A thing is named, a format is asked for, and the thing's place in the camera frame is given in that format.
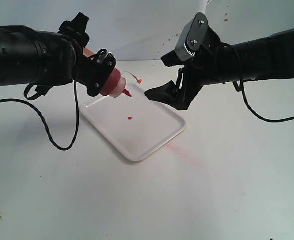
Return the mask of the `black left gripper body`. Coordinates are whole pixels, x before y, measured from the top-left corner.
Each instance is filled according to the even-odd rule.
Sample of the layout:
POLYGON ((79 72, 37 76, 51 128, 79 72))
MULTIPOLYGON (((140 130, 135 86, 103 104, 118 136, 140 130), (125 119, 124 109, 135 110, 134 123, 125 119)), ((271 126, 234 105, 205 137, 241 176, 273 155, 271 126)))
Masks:
POLYGON ((116 65, 114 55, 106 49, 86 57, 77 56, 73 68, 73 79, 86 87, 87 94, 95 97, 100 94, 116 65))

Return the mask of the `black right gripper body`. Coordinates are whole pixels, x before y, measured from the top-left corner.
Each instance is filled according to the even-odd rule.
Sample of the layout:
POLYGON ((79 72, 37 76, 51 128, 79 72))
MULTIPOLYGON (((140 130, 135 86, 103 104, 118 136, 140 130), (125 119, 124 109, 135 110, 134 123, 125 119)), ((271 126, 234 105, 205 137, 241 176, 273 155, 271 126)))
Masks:
POLYGON ((180 88, 176 100, 177 110, 187 110, 204 85, 216 80, 215 54, 222 42, 208 27, 205 38, 195 56, 184 62, 178 70, 177 86, 180 88))

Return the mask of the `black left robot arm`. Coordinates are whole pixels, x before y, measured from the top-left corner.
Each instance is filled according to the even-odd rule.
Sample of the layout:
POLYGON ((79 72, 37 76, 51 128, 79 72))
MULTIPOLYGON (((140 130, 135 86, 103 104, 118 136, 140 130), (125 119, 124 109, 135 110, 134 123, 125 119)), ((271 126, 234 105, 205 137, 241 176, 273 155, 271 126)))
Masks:
POLYGON ((39 94, 77 81, 95 97, 115 69, 115 57, 105 49, 86 57, 85 29, 65 21, 57 33, 22 25, 0 26, 0 87, 37 86, 39 94))

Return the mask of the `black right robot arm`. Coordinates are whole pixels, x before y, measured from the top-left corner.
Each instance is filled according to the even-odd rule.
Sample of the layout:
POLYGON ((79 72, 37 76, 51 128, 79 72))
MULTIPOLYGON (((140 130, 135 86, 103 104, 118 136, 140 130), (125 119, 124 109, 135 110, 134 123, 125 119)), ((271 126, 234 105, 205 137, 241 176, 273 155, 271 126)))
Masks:
POLYGON ((177 81, 145 92, 148 100, 187 110, 204 86, 243 80, 294 79, 294 29, 232 46, 220 41, 208 26, 181 34, 196 41, 194 56, 182 61, 176 50, 162 56, 167 67, 181 66, 177 81))

